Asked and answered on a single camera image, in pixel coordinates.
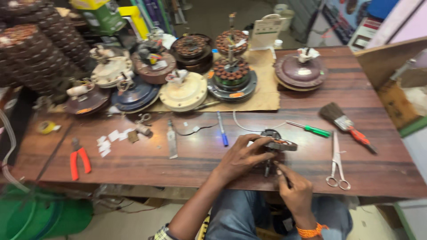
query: orange thread bracelet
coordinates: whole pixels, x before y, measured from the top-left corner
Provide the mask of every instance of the orange thread bracelet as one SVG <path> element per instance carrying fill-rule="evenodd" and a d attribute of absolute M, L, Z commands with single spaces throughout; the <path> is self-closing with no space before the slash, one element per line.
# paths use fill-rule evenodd
<path fill-rule="evenodd" d="M 296 229 L 298 230 L 298 234 L 301 236 L 301 238 L 310 238 L 315 237 L 317 235 L 322 236 L 322 228 L 329 230 L 328 226 L 320 225 L 319 223 L 317 223 L 317 227 L 314 230 L 304 230 L 296 227 Z"/>

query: right hand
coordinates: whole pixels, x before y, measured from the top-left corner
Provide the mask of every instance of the right hand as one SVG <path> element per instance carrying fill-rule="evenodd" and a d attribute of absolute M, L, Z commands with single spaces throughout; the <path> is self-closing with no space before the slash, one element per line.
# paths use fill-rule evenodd
<path fill-rule="evenodd" d="M 298 223 L 300 219 L 313 218 L 311 212 L 312 183 L 285 165 L 277 161 L 274 161 L 274 164 L 278 167 L 280 196 L 294 216 L 294 220 Z"/>
<path fill-rule="evenodd" d="M 224 184 L 231 182 L 248 172 L 256 164 L 275 156 L 274 153 L 261 151 L 264 145 L 274 141 L 273 138 L 257 134 L 239 136 L 236 143 L 227 151 L 213 173 L 219 176 L 218 181 Z"/>

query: orange label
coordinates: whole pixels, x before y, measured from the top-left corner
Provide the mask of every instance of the orange label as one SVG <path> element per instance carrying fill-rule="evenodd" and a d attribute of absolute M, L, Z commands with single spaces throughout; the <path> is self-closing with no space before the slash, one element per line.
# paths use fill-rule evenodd
<path fill-rule="evenodd" d="M 241 97 L 243 95 L 245 95 L 243 92 L 239 92 L 239 93 L 230 94 L 230 97 Z"/>
<path fill-rule="evenodd" d="M 209 71 L 208 78 L 212 78 L 214 76 L 214 71 Z"/>
<path fill-rule="evenodd" d="M 82 114 L 82 113 L 85 113 L 85 112 L 89 112 L 91 110 L 92 110 L 92 108 L 85 108 L 85 109 L 82 109 L 80 111 L 77 111 L 76 114 Z"/>

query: green screwdriver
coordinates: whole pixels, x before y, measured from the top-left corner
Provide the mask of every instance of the green screwdriver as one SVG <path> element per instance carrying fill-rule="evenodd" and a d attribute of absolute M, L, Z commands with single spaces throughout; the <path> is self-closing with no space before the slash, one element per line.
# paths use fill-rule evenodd
<path fill-rule="evenodd" d="M 294 123 L 294 122 L 291 122 L 291 121 L 286 121 L 287 123 L 290 123 L 290 124 L 293 124 L 293 125 L 295 125 L 295 126 L 298 126 L 298 127 L 302 127 L 302 128 L 304 128 L 305 130 L 307 130 L 307 131 L 310 131 L 310 132 L 314 132 L 314 133 L 317 133 L 317 134 L 320 134 L 320 135 L 323 135 L 323 136 L 325 136 L 325 137 L 329 137 L 330 136 L 330 132 L 328 132 L 328 131 L 325 131 L 325 130 L 322 130 L 322 129 L 317 129 L 317 128 L 313 128 L 313 127 L 310 127 L 309 125 L 301 125 L 301 124 L 298 124 L 298 123 Z"/>

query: brush bristles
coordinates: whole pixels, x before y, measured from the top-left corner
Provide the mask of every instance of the brush bristles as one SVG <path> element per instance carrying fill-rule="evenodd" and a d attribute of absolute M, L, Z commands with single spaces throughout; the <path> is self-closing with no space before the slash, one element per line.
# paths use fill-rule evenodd
<path fill-rule="evenodd" d="M 326 120 L 333 122 L 335 119 L 344 115 L 341 108 L 339 108 L 338 104 L 331 102 L 328 105 L 323 106 L 320 111 L 320 115 L 324 117 Z"/>

